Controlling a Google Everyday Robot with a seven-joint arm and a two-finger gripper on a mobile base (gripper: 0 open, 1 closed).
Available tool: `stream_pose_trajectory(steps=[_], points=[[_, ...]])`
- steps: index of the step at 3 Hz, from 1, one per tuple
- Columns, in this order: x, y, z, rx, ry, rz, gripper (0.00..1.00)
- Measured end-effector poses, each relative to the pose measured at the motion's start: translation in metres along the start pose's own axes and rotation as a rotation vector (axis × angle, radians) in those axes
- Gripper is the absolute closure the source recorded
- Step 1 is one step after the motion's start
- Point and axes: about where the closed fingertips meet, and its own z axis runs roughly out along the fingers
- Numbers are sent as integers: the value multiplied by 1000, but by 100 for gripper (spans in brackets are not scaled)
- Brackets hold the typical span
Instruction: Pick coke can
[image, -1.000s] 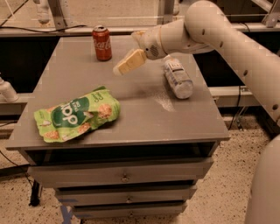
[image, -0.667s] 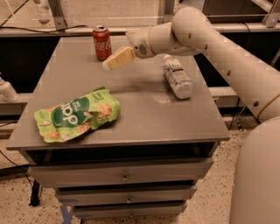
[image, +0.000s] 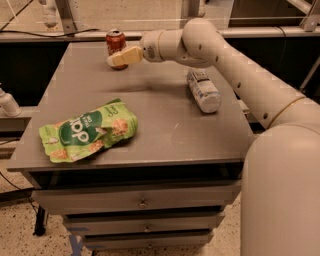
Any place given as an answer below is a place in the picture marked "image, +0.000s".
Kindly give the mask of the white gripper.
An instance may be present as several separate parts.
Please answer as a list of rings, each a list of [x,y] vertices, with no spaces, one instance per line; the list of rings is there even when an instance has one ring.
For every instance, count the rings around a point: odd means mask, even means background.
[[[163,30],[145,31],[140,39],[140,46],[128,46],[107,58],[111,67],[120,67],[141,62],[144,58],[149,62],[163,62],[159,50],[159,39]]]

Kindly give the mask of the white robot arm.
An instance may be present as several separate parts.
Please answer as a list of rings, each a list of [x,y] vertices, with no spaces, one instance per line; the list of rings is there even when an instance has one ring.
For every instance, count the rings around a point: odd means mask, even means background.
[[[241,256],[320,256],[320,105],[228,44],[202,18],[149,31],[111,66],[175,61],[215,67],[264,127],[244,161]]]

